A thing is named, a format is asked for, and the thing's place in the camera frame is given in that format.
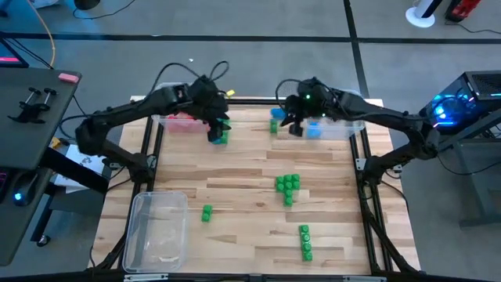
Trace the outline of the white fan base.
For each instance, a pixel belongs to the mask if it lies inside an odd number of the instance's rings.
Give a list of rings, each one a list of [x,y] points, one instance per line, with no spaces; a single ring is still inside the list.
[[[433,4],[434,0],[415,0],[413,6],[406,10],[405,18],[416,27],[431,27],[435,22]]]

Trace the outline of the clear plastic bin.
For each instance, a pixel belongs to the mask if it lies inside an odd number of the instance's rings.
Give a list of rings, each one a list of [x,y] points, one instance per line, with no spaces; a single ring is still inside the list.
[[[127,273],[170,273],[186,258],[188,199],[179,191],[134,197],[122,267]]]
[[[188,130],[187,130],[187,129],[186,129],[185,131],[183,131],[183,132],[171,132],[171,131],[169,131],[169,130],[167,129],[167,127],[166,127],[166,121],[167,121],[167,117],[168,117],[169,115],[167,115],[167,116],[165,116],[165,115],[153,115],[153,116],[152,116],[152,119],[153,119],[154,121],[156,121],[158,124],[163,125],[163,126],[165,127],[165,130],[166,130],[167,132],[170,132],[170,133],[191,133],[191,132],[188,132]]]
[[[309,108],[312,114],[308,114],[301,126],[304,128],[303,139],[308,139],[306,137],[307,124],[311,122],[317,122],[322,128],[322,135],[319,139],[326,140],[342,140],[349,139],[356,132],[361,131],[365,128],[364,121],[346,121],[342,119],[331,118],[326,110]]]

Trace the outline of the glowing computer tower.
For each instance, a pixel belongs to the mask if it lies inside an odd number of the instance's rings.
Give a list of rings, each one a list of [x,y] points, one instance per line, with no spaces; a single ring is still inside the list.
[[[442,136],[501,109],[501,70],[465,71],[419,111]]]

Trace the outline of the black computer mouse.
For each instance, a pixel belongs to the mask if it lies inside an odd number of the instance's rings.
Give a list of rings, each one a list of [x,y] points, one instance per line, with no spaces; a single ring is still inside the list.
[[[36,171],[20,172],[13,183],[13,203],[16,206],[27,206],[32,202],[38,181]]]

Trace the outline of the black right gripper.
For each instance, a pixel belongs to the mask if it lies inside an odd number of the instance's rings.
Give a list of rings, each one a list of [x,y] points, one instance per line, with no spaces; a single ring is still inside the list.
[[[324,109],[329,115],[329,111],[336,105],[335,95],[325,84],[317,78],[309,78],[297,83],[297,93],[286,98],[283,106],[287,116],[281,121],[281,126],[290,125],[290,134],[297,137],[303,136],[304,128],[294,122],[302,122],[308,114],[312,114],[309,110]]]

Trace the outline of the black clamp tool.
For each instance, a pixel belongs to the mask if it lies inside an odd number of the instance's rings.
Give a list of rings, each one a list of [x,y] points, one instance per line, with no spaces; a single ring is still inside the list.
[[[41,95],[41,91],[34,87],[29,87],[28,90],[31,92],[31,94],[25,101],[19,102],[19,108],[22,110],[21,113],[16,117],[8,115],[7,118],[23,124],[27,123],[44,124],[45,121],[39,118],[38,116],[41,112],[46,112],[50,110],[51,107],[48,105],[49,98],[51,96],[56,96],[57,91],[51,88],[44,88],[44,92],[46,93],[44,103],[30,103],[33,96]]]

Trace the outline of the grey computer stand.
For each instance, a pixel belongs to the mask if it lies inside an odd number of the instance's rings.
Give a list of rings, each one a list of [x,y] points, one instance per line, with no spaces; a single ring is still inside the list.
[[[466,181],[475,211],[460,226],[501,224],[501,109],[441,141],[439,152],[452,162],[445,170]]]

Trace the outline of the black side desk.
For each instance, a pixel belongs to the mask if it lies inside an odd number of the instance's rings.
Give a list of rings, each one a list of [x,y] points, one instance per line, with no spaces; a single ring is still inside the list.
[[[13,260],[43,194],[42,188],[38,188],[31,203],[15,205],[14,179],[24,172],[34,171],[38,173],[39,184],[49,180],[49,170],[38,165],[78,85],[62,81],[61,74],[81,78],[80,73],[70,70],[0,68],[0,168],[9,171],[5,196],[0,201],[0,266],[7,266]],[[11,119],[21,113],[20,102],[31,95],[29,88],[41,91],[31,100],[38,103],[46,99],[44,89],[56,91],[49,99],[50,109],[40,113],[45,121],[43,124],[19,123]]]

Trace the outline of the red floor object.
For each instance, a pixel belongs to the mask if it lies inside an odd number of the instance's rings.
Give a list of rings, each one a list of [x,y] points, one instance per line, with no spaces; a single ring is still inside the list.
[[[480,2],[481,0],[451,0],[445,12],[445,18],[459,23],[465,20]]]

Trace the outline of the white paper sheet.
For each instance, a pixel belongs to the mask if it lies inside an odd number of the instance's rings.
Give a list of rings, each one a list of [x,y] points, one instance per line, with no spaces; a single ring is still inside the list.
[[[72,161],[78,163],[80,166],[93,170],[99,175],[102,175],[104,171],[103,157],[88,156],[86,154],[83,154],[77,148],[77,145],[74,144],[69,145],[65,156],[71,159]],[[87,186],[83,186],[80,183],[72,179],[68,179],[67,177],[60,174],[56,175],[54,184],[57,186],[65,187],[66,193],[75,193],[80,190],[88,190]]]

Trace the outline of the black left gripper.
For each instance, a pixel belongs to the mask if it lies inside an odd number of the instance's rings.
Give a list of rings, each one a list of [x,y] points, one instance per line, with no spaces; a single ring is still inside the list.
[[[193,101],[189,107],[189,114],[197,119],[208,121],[208,141],[214,142],[220,139],[222,126],[218,119],[229,119],[226,114],[229,107],[217,85],[209,77],[202,75],[189,87],[189,97]]]

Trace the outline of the black aluminium table frame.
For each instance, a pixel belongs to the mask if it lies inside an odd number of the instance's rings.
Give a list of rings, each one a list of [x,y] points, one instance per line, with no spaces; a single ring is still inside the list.
[[[264,278],[368,275],[394,269],[377,234],[385,232],[414,268],[417,258],[401,183],[361,186],[357,157],[369,143],[391,150],[386,128],[368,124],[342,140],[300,139],[286,129],[269,131],[269,99],[231,99],[228,143],[206,136],[153,129],[159,153],[152,191],[179,191],[188,199],[186,258],[179,276]],[[298,174],[293,204],[284,205],[276,176]],[[213,207],[202,222],[203,206]],[[304,262],[298,227],[308,225],[312,261]]]

